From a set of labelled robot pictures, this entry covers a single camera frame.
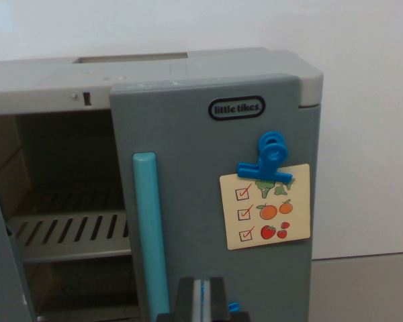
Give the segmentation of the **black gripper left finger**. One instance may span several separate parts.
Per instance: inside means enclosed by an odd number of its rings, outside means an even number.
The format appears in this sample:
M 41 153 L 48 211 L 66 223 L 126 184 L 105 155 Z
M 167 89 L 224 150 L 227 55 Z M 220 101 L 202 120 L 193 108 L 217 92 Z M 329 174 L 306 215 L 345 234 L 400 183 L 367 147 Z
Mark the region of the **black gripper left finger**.
M 174 321 L 202 321 L 202 282 L 194 277 L 181 278 L 179 281 Z

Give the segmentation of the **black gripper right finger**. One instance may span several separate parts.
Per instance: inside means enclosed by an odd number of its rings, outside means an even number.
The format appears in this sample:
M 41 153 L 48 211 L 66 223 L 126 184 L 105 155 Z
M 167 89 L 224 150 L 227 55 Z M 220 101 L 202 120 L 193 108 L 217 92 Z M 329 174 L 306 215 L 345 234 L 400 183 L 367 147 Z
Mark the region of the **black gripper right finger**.
M 229 321 L 230 312 L 222 277 L 212 277 L 203 285 L 202 321 Z

